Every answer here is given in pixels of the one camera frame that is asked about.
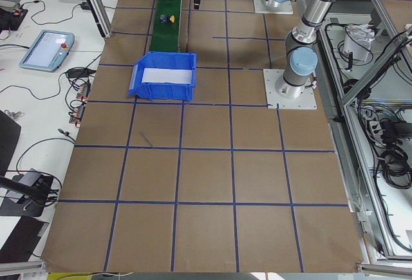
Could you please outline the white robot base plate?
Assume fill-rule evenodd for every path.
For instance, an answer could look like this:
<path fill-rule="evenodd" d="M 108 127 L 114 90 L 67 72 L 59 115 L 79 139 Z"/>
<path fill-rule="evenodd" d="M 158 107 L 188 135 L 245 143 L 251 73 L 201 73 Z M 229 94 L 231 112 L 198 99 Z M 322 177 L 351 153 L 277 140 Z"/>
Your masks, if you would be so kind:
<path fill-rule="evenodd" d="M 307 78 L 302 86 L 291 86 L 284 81 L 283 69 L 264 69 L 264 83 L 267 98 L 267 108 L 288 110 L 317 109 L 314 90 Z"/>

